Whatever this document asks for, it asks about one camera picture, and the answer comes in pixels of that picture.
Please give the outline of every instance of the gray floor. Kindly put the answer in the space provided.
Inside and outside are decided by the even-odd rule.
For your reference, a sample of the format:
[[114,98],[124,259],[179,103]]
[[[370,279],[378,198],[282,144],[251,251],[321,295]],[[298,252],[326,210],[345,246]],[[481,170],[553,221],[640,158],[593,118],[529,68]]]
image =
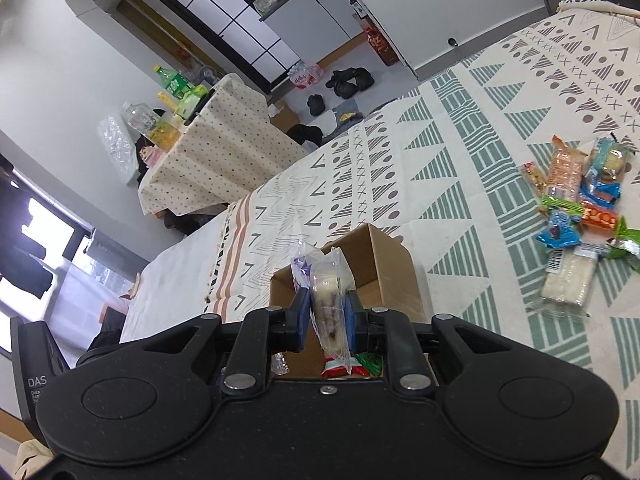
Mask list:
[[420,84],[414,74],[401,62],[393,66],[386,66],[369,43],[363,43],[329,66],[324,77],[318,83],[305,90],[294,88],[285,95],[284,100],[298,114],[301,123],[309,123],[313,120],[309,113],[309,108],[306,106],[306,100],[309,96],[320,94],[324,98],[327,110],[336,107],[344,100],[338,97],[333,89],[325,87],[324,84],[331,78],[333,70],[361,66],[369,70],[373,79],[376,80],[371,88],[354,95],[358,108],[365,115],[373,108],[406,94]]

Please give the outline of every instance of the polka dot tablecloth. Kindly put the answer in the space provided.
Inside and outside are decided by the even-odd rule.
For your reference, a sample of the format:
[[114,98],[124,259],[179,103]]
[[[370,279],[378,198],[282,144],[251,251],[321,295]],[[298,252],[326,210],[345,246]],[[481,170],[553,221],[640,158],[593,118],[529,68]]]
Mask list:
[[269,122],[263,95],[228,74],[171,151],[146,173],[138,197],[146,214],[170,209],[184,215],[239,200],[305,155]]

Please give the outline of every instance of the bed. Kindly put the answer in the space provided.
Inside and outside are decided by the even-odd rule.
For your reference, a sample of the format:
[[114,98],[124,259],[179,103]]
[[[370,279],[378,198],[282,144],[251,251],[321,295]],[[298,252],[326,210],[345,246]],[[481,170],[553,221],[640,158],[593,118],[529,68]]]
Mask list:
[[[601,261],[585,321],[531,308],[548,256],[519,165],[546,169],[553,135],[580,146],[613,132],[640,146],[638,13],[594,1],[561,9],[383,107],[159,256],[123,339],[202,312],[240,320],[268,304],[270,276],[297,240],[324,244],[371,222],[409,249],[434,313],[603,377],[620,403],[604,458],[640,477],[640,276]],[[631,226],[640,225],[639,170],[636,157],[623,183]]]

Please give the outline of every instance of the silver bolt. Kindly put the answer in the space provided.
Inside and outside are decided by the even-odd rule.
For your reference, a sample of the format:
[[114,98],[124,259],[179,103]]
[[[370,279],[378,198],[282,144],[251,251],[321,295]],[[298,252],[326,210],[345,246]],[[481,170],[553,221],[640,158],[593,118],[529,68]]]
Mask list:
[[422,374],[408,374],[400,377],[400,386],[405,390],[423,390],[431,386],[431,379]]
[[320,393],[323,395],[335,395],[338,393],[338,388],[335,386],[320,386]]
[[249,374],[233,374],[225,379],[225,386],[232,390],[246,390],[255,384],[255,377]]

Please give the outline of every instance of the glass door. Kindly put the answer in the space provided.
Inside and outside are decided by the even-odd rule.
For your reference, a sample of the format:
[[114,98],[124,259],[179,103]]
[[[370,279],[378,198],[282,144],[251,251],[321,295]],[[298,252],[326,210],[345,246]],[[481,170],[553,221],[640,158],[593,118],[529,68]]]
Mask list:
[[299,59],[245,0],[161,1],[265,92]]

